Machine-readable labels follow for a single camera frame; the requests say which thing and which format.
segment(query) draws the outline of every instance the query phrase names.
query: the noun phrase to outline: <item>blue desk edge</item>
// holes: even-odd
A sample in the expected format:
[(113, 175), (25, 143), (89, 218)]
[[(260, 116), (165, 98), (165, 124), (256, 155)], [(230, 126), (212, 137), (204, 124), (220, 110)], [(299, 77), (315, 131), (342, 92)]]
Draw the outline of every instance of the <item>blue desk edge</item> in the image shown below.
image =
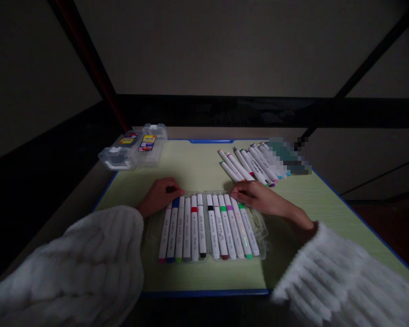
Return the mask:
[[(260, 139), (228, 139), (228, 140), (209, 140), (209, 139), (169, 139), (169, 141), (190, 141), (193, 144), (231, 144), (236, 140), (260, 140)], [(374, 231), (370, 225), (367, 224), (365, 220), (359, 216), (353, 208), (330, 186), (330, 184), (321, 177), (321, 175), (312, 168), (318, 177), (332, 190), (333, 193), (338, 196), (342, 202), (364, 223), (364, 225), (392, 252), (393, 255), (409, 270), (409, 265)], [(103, 194), (97, 200), (97, 203), (92, 208), (91, 213), (94, 212), (100, 201), (105, 196), (110, 185), (114, 181), (118, 172), (115, 172), (112, 179), (106, 186)], [(271, 290), (268, 289), (252, 289), (252, 290), (222, 290), (222, 291), (181, 291), (181, 292), (143, 292), (141, 297), (207, 297), (207, 296), (239, 296), (239, 295), (269, 295)]]

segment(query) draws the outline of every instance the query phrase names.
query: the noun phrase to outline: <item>clear plastic marker tray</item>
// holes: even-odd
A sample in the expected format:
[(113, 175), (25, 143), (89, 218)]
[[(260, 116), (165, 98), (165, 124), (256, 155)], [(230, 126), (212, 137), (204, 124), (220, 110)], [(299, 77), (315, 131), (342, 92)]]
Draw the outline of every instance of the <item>clear plastic marker tray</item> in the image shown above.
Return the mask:
[[(185, 197), (190, 198), (192, 195), (197, 195), (197, 194), (203, 194), (203, 207), (204, 207), (204, 230), (205, 230), (205, 236), (206, 236), (206, 258), (199, 258), (198, 261), (189, 261), (187, 263), (204, 263), (208, 260), (209, 257), (212, 257), (212, 245), (211, 245), (211, 240), (210, 240), (210, 229), (209, 229), (209, 216), (208, 216), (208, 204), (206, 200), (206, 195), (211, 194), (211, 195), (220, 195), (220, 194), (227, 194), (226, 191), (204, 191), (204, 192), (195, 192), (195, 191), (189, 191), (186, 192)], [(262, 218), (262, 215), (260, 212), (257, 210), (248, 207), (245, 205), (245, 210), (247, 212), (250, 225), (253, 229), (254, 236), (256, 238), (256, 242), (259, 247), (259, 256), (253, 257), (252, 260), (264, 260), (266, 258), (266, 247), (264, 244), (264, 238), (268, 235), (268, 230), (267, 227), (264, 223), (264, 219)], [(161, 210), (160, 212), (156, 213), (155, 215), (150, 217), (149, 221), (149, 226), (147, 229), (147, 234), (145, 236), (145, 240), (149, 242), (152, 245), (153, 251), (152, 251), (152, 257), (154, 258), (155, 261), (158, 260), (159, 256), (159, 247), (160, 247), (160, 240), (162, 236), (162, 228), (164, 224), (164, 216), (165, 216), (165, 209)], [(232, 259), (228, 260), (223, 260), (220, 256), (219, 259), (215, 260), (217, 262), (228, 262), (228, 261), (233, 261)]]

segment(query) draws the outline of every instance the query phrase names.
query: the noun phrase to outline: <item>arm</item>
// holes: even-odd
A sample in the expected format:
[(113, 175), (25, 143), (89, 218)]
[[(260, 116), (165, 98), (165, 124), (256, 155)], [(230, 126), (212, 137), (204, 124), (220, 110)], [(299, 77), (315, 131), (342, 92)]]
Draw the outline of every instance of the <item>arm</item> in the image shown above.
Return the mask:
[(258, 182), (237, 183), (231, 196), (280, 216), (303, 244), (272, 294), (275, 303), (290, 302), (298, 323), (409, 326), (409, 283), (402, 276)]
[(120, 325), (144, 283), (144, 219), (184, 193), (157, 179), (136, 209), (91, 213), (37, 248), (0, 283), (0, 325)]

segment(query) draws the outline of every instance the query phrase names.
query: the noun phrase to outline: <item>plastic storage box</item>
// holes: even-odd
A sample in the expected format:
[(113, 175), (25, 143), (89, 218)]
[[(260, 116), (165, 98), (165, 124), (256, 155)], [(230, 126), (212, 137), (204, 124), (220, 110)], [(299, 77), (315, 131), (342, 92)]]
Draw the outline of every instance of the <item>plastic storage box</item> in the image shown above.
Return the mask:
[(138, 167), (157, 167), (168, 138), (167, 127), (164, 124), (145, 124), (142, 134), (141, 144), (133, 160)]
[(141, 144), (143, 135), (140, 130), (128, 131), (119, 142), (104, 148), (99, 153), (100, 161), (109, 170), (134, 170), (136, 163), (133, 157)]

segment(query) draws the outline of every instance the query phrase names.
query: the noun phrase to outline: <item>sticker label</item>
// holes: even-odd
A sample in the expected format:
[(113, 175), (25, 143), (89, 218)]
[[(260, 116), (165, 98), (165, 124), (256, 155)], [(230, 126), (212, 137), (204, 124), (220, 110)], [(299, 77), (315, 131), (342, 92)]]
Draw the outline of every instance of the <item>sticker label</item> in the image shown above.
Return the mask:
[(135, 138), (137, 138), (139, 133), (128, 133), (118, 142), (119, 144), (130, 144)]
[(142, 139), (142, 143), (138, 151), (139, 152), (150, 152), (151, 150), (153, 150), (155, 141), (156, 141), (156, 135), (144, 135), (144, 138)]

